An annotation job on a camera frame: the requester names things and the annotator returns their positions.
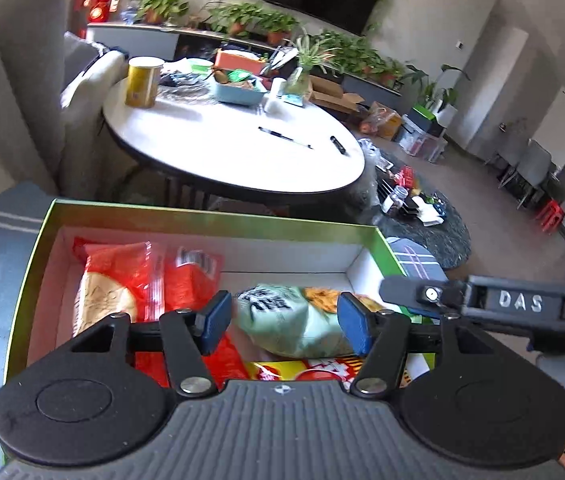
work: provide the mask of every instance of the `sofa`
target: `sofa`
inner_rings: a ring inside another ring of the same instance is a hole
[[[0,190],[29,181],[50,195],[98,193],[102,102],[126,61],[94,49],[67,84],[85,51],[67,37],[68,1],[0,0]]]

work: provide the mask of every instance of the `gold can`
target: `gold can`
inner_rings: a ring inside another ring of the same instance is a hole
[[[164,64],[160,57],[132,57],[129,60],[126,105],[151,108],[156,104],[160,69]]]

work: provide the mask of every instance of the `black circular disc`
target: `black circular disc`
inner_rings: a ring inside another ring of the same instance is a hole
[[[565,390],[535,368],[495,356],[463,356],[420,376],[401,413],[425,444],[473,466],[531,466],[565,447]]]
[[[165,394],[107,354],[59,353],[0,389],[0,443],[51,466],[106,462],[136,449],[161,426]]]

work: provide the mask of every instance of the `white tabletop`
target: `white tabletop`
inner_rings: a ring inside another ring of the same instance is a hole
[[[354,136],[313,104],[279,102],[278,113],[238,105],[189,105],[158,98],[153,108],[125,105],[126,79],[102,111],[114,135],[150,158],[198,177],[268,192],[320,193],[348,186],[365,158]],[[258,130],[291,137],[313,150]],[[329,140],[336,139],[346,155]]]

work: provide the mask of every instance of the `red plastic stool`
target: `red plastic stool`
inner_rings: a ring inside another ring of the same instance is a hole
[[[564,217],[565,212],[555,200],[547,202],[547,205],[536,215],[536,219],[541,221],[543,232],[554,232],[558,229]]]

